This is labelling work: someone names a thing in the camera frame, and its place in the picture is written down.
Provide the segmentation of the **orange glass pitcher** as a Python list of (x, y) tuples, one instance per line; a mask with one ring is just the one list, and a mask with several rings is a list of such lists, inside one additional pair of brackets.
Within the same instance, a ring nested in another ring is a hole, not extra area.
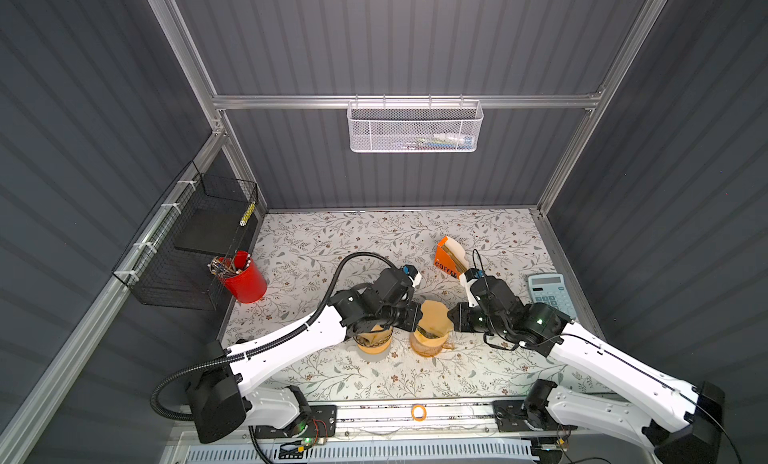
[(415, 334), (413, 334), (410, 336), (410, 347), (419, 356), (434, 357), (444, 350), (453, 350), (455, 344), (450, 340), (422, 342), (416, 338)]

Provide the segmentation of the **green glass dripper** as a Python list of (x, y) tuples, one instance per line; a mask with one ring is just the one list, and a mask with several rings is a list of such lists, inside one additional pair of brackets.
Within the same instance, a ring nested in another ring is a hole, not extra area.
[(445, 340), (453, 332), (453, 323), (448, 321), (419, 323), (414, 336), (423, 342)]

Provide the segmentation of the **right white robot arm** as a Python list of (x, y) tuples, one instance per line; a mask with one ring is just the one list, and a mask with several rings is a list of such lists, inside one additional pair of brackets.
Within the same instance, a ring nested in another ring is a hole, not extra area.
[(448, 313), (457, 332), (497, 336), (514, 349), (554, 359), (602, 383), (620, 401), (537, 380), (515, 416), (534, 430), (586, 428), (635, 444), (661, 463), (714, 463), (724, 435), (724, 392), (666, 375), (545, 303), (523, 303), (505, 281), (471, 268), (467, 299)]

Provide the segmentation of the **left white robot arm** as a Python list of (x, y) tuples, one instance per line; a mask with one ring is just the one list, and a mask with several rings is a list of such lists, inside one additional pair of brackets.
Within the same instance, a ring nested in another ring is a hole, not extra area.
[(372, 283), (333, 292), (316, 319), (307, 316), (262, 338), (218, 352), (235, 360), (196, 371), (186, 388), (200, 443), (219, 441), (242, 426), (273, 429), (286, 437), (301, 435), (312, 409), (295, 385), (263, 385), (277, 372), (320, 350), (355, 336), (400, 328), (413, 331), (421, 305), (413, 295), (421, 274), (413, 265), (387, 267)]

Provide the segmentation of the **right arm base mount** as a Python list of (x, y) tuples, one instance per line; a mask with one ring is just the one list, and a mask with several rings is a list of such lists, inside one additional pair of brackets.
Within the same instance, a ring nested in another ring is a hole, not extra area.
[(500, 432), (545, 432), (577, 430), (574, 425), (557, 423), (546, 410), (529, 410), (523, 399), (498, 399), (491, 402), (492, 414)]

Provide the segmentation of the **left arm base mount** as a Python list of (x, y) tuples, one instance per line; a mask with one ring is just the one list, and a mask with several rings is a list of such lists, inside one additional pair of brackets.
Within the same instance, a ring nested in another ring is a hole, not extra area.
[(301, 414), (298, 420), (284, 429), (271, 426), (255, 428), (258, 439), (300, 439), (330, 438), (336, 434), (338, 407), (336, 405), (310, 405), (308, 414)]

